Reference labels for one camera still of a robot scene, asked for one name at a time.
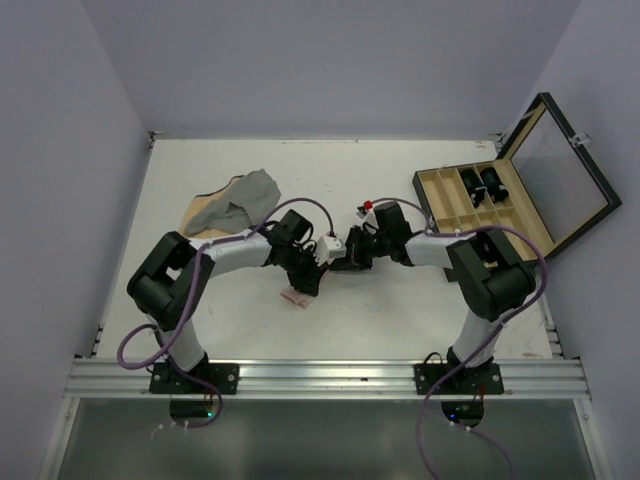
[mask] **wooden box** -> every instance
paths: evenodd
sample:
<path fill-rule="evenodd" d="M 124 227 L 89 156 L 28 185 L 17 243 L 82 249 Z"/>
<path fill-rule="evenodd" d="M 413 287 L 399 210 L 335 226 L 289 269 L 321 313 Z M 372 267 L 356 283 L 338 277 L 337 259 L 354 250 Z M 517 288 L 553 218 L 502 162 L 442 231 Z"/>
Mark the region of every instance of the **wooden box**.
<path fill-rule="evenodd" d="M 413 185 L 431 228 L 508 225 L 533 240 L 545 257 L 559 254 L 621 205 L 580 139 L 551 95 L 538 94 L 496 160 L 415 173 Z M 509 196 L 494 203 L 485 195 L 474 208 L 460 172 L 471 168 L 480 175 L 489 167 Z M 535 260 L 520 239 L 507 236 L 524 260 Z"/>

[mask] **white table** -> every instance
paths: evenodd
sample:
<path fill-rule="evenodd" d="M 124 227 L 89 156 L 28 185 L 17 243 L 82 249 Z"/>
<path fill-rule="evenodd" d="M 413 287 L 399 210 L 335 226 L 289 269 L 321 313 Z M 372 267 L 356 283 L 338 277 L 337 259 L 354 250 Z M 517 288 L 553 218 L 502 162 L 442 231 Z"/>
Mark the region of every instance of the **white table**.
<path fill-rule="evenodd" d="M 356 223 L 364 200 L 395 196 L 416 200 L 416 170 L 495 158 L 490 142 L 473 141 L 275 141 L 159 140 L 156 142 L 105 316 L 99 357 L 114 357 L 119 342 L 146 317 L 126 294 L 136 268 L 161 238 L 176 230 L 191 199 L 218 190 L 234 175 L 265 168 L 282 200 L 297 196 L 323 203 L 337 232 Z M 326 219 L 307 204 L 293 208 L 316 232 Z M 405 209 L 415 229 L 418 212 Z M 375 260 L 371 272 L 331 274 L 305 310 L 279 295 L 287 278 L 279 268 L 246 269 L 212 279 L 193 321 L 210 358 L 416 359 L 445 353 L 457 338 L 467 307 L 440 268 L 406 268 Z M 502 334 L 496 358 L 551 358 L 539 307 L 514 319 Z M 157 346 L 146 333 L 127 357 L 146 357 Z"/>

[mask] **gray cloth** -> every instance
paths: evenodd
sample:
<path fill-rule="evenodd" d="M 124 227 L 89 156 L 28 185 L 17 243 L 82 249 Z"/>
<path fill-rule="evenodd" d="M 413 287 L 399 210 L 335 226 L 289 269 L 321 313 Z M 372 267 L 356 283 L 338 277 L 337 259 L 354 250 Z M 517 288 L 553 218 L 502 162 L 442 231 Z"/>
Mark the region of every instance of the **gray cloth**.
<path fill-rule="evenodd" d="M 267 172 L 256 170 L 229 187 L 219 199 L 211 200 L 185 227 L 188 236 L 217 228 L 238 233 L 257 225 L 280 200 L 278 184 Z"/>

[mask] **black mounting plate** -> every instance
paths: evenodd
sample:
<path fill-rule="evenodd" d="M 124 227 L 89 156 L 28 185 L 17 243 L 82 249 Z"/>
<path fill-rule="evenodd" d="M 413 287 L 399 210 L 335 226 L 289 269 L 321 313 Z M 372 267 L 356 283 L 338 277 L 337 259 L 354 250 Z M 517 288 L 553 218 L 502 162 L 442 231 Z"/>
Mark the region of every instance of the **black mounting plate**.
<path fill-rule="evenodd" d="M 237 363 L 208 363 L 198 366 L 198 378 L 207 381 L 223 395 L 235 395 L 240 366 Z M 149 393 L 156 395 L 206 394 L 210 390 L 178 375 L 168 363 L 154 363 Z"/>
<path fill-rule="evenodd" d="M 447 363 L 418 363 L 413 366 L 416 393 L 426 395 L 431 386 L 446 375 L 451 366 Z M 504 385 L 500 366 L 492 363 L 489 368 L 465 376 L 455 375 L 438 387 L 436 395 L 475 395 L 484 386 L 485 395 L 502 395 Z"/>

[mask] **black frame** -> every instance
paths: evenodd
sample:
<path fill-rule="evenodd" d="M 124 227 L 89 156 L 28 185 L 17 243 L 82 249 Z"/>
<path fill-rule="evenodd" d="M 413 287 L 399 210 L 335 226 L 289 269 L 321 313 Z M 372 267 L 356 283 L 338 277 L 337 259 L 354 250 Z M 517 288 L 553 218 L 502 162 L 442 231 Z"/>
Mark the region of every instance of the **black frame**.
<path fill-rule="evenodd" d="M 532 129 L 535 127 L 539 119 L 536 119 L 535 123 L 531 125 L 531 122 L 533 120 L 531 116 L 530 115 L 527 116 L 527 114 L 530 114 L 530 113 L 532 114 L 541 104 L 544 104 L 546 110 L 549 112 L 551 117 L 554 119 L 554 121 L 558 125 L 558 128 L 564 135 L 565 139 L 567 140 L 567 143 L 573 149 L 576 156 L 580 159 L 580 161 L 582 162 L 582 165 L 584 166 L 584 168 L 587 170 L 587 172 L 595 182 L 596 186 L 602 193 L 602 196 L 605 198 L 605 201 L 607 203 L 607 205 L 602 210 L 600 210 L 597 214 L 595 214 L 593 217 L 587 220 L 575 232 L 569 235 L 562 243 L 558 244 L 551 252 L 549 252 L 546 255 L 546 258 L 553 258 L 557 256 L 560 252 L 564 251 L 567 247 L 575 243 L 578 240 L 578 238 L 583 236 L 589 229 L 593 228 L 598 222 L 602 221 L 607 215 L 609 215 L 616 208 L 622 205 L 622 201 L 620 200 L 620 197 L 618 196 L 616 191 L 613 189 L 609 181 L 606 179 L 606 177 L 604 176 L 604 174 L 596 164 L 591 154 L 587 151 L 587 149 L 583 145 L 574 146 L 571 143 L 571 138 L 573 138 L 576 135 L 576 132 L 573 129 L 573 127 L 569 124 L 569 121 L 564 116 L 562 111 L 560 110 L 560 107 L 558 107 L 558 104 L 555 102 L 551 94 L 548 92 L 541 92 L 536 95 L 533 102 L 527 109 L 526 113 L 523 115 L 523 119 L 520 120 L 520 122 L 518 122 L 518 125 L 516 126 L 514 131 L 511 133 L 511 135 L 509 135 L 509 138 L 504 143 L 503 147 L 500 149 L 500 152 L 498 153 L 496 160 L 501 160 L 506 157 L 507 152 L 513 146 L 516 139 L 518 138 L 518 135 L 520 135 L 522 130 L 524 130 L 525 128 L 528 128 L 529 126 L 531 126 Z M 431 212 L 431 206 L 429 205 L 429 201 L 427 200 L 427 195 L 422 189 L 422 182 L 420 181 L 420 173 L 428 172 L 432 170 L 436 170 L 436 169 L 432 168 L 428 170 L 417 171 L 412 181 L 416 194 L 418 195 L 418 201 L 420 203 L 420 206 L 423 208 L 425 212 L 427 212 L 429 216 L 433 216 L 433 213 Z M 432 228 L 436 232 L 438 231 L 438 226 L 435 224 L 430 225 L 430 228 Z M 532 260 L 527 263 L 535 264 L 537 262 L 535 260 Z M 447 269 L 445 269 L 445 273 L 447 274 L 447 278 L 450 281 L 453 280 L 453 277 L 451 275 L 452 272 L 447 271 Z"/>

